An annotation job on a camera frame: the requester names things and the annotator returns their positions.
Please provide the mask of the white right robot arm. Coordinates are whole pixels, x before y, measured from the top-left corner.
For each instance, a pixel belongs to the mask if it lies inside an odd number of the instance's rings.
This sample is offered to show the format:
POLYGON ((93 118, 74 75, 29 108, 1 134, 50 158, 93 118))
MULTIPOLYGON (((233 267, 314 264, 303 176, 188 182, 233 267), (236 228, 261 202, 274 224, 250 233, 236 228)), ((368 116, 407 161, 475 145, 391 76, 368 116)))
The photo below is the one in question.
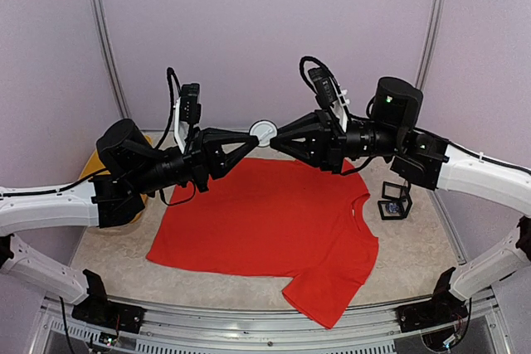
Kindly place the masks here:
POLYGON ((521 214, 500 243, 439 278, 425 318, 443 323, 492 283, 530 264, 530 171, 488 158, 416 126, 423 93, 396 77, 379 79, 365 118, 349 115, 332 79, 313 73, 319 109, 280 128, 270 146, 311 167, 339 173, 343 160, 382 157, 406 182, 428 190, 461 192, 521 214))

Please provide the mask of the white round brooch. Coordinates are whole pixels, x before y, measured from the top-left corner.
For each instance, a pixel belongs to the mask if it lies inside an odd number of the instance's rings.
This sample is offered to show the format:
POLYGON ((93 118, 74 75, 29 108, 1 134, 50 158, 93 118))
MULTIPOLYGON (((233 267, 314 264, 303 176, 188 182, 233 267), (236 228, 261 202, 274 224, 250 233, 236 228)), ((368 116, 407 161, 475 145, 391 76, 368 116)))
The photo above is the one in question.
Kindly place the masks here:
POLYGON ((253 123, 249 129, 249 134, 258 139, 258 147, 270 146, 270 140, 277 135, 277 127, 270 120, 262 119, 253 123))

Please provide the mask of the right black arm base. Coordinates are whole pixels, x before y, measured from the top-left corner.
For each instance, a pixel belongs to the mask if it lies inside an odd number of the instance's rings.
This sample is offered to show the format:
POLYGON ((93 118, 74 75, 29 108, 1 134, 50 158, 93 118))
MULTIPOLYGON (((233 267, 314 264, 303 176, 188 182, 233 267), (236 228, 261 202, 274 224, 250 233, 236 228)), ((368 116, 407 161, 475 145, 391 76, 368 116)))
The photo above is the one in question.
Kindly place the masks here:
POLYGON ((429 299, 396 309, 401 332, 435 327, 469 316, 465 300, 450 293, 450 281, 454 272, 455 267, 451 267, 440 275, 429 299))

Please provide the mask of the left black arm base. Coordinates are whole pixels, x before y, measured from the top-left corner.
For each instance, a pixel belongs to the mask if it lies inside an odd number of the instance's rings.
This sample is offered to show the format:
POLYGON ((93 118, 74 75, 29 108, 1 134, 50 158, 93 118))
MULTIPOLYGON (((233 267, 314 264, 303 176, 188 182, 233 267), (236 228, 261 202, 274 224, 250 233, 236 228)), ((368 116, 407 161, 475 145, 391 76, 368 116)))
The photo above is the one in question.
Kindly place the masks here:
POLYGON ((88 296, 73 307, 72 317, 117 332, 139 334, 146 310, 140 306, 111 301, 98 274, 85 269, 83 275, 88 283, 88 296))

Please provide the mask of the red t-shirt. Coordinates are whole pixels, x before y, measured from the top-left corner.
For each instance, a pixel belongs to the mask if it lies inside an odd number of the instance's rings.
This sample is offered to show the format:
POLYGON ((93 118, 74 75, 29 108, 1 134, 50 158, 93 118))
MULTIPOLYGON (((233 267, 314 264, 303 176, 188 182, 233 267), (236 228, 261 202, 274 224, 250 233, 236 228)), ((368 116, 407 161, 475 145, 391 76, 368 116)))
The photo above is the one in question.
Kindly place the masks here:
POLYGON ((207 192, 173 194, 147 258, 189 271, 287 278, 285 301, 330 329, 376 264, 378 239, 363 219, 369 197, 357 173, 245 158, 207 192))

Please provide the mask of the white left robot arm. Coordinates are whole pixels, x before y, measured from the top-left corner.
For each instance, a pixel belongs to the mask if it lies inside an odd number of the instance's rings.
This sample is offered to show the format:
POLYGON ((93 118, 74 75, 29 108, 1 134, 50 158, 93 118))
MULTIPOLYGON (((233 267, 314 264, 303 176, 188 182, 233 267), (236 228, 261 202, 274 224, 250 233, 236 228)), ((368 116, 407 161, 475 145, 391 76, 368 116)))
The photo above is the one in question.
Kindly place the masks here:
POLYGON ((1 271, 34 284, 65 302, 81 305, 100 325, 116 316, 101 277, 79 271, 34 250, 18 232, 59 226, 129 224, 144 197, 167 187, 191 184, 205 192, 212 179, 226 176, 259 140, 223 129, 190 129, 176 146, 154 148, 131 119, 113 124, 97 141, 103 168, 66 186, 2 188, 1 271))

